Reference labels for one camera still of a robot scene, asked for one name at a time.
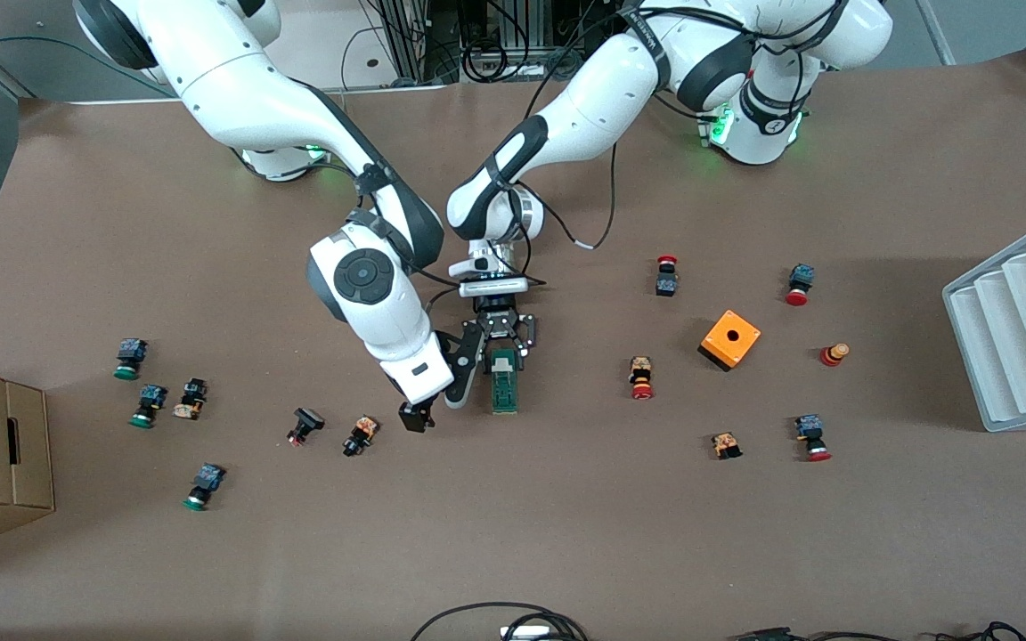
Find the red mushroom button blue base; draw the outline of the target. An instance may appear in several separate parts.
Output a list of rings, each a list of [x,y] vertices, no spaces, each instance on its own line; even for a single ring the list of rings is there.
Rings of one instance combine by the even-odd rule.
[[[795,438],[803,442],[808,462],[829,460],[832,458],[829,447],[824,442],[824,430],[818,414],[807,414],[795,418]]]
[[[815,269],[808,264],[797,264],[787,277],[787,292],[783,301],[793,307],[806,305],[815,276]]]

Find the green mushroom push button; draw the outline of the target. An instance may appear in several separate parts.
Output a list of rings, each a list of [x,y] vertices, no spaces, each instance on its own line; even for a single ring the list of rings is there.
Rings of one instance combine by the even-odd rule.
[[[219,490],[220,484],[224,481],[225,470],[218,464],[204,463],[199,468],[194,478],[194,487],[188,492],[183,506],[192,511],[204,511],[208,506],[208,500]]]
[[[158,413],[166,405],[168,389],[162,385],[144,385],[139,393],[139,406],[129,423],[139,429],[154,427]]]
[[[140,368],[147,356],[148,342],[130,337],[118,347],[117,362],[113,375],[118,380],[139,380]]]

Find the metal equipment rack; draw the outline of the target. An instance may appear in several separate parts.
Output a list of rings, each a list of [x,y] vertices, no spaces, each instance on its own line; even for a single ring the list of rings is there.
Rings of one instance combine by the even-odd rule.
[[[622,0],[355,0],[388,54],[392,85],[501,84],[573,77]]]

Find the orange button enclosure box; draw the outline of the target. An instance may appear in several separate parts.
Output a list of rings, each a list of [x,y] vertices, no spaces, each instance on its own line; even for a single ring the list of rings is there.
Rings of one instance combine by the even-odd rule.
[[[702,337],[697,351],[718,369],[733,370],[746,360],[761,337],[761,330],[733,310],[725,310]]]

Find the black square button red base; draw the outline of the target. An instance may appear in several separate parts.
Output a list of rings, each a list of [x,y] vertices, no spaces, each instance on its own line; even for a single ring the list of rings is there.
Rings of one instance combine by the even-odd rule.
[[[322,418],[317,411],[307,409],[306,407],[297,407],[294,417],[297,419],[295,426],[286,434],[288,442],[293,447],[305,445],[306,439],[308,439],[310,434],[321,430],[326,425],[325,418]]]

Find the green load switch white handle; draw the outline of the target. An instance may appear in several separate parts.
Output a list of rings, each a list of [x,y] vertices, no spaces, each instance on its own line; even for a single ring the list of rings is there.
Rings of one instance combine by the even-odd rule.
[[[506,348],[494,349],[488,365],[492,414],[516,414],[518,411],[517,352]]]

